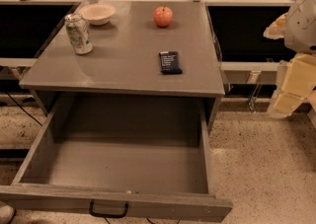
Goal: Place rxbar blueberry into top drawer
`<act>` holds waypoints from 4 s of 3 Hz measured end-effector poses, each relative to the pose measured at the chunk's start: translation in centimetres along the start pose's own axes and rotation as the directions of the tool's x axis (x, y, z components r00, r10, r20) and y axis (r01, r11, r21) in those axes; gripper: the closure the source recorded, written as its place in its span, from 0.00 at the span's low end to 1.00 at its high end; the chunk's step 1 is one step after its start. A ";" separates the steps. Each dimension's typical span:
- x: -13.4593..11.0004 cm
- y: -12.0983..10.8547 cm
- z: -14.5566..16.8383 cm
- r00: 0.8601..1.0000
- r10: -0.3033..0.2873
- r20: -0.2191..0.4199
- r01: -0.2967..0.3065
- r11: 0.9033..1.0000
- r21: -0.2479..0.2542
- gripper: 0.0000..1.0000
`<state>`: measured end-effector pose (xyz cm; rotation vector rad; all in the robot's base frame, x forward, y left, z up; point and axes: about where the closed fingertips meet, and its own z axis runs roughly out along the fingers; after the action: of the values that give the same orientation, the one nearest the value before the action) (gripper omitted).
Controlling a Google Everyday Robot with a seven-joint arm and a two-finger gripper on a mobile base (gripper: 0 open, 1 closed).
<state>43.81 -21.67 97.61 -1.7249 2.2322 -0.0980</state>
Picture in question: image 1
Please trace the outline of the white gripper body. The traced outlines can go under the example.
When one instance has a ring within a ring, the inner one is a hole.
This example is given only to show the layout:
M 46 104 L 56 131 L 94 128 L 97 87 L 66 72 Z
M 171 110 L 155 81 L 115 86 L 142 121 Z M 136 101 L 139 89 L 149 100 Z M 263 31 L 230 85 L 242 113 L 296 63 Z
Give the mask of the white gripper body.
M 289 8 L 284 44 L 296 52 L 316 53 L 316 0 L 296 0 Z

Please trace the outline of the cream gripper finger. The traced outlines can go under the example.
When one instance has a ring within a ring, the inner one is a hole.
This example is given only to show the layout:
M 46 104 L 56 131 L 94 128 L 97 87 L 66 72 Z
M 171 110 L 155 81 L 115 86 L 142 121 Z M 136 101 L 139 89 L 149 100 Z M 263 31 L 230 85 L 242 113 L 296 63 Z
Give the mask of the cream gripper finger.
M 276 73 L 268 114 L 272 118 L 285 118 L 307 99 L 316 87 L 316 57 L 297 53 L 289 62 L 282 60 Z
M 286 13 L 276 18 L 264 31 L 263 36 L 269 39 L 284 38 Z

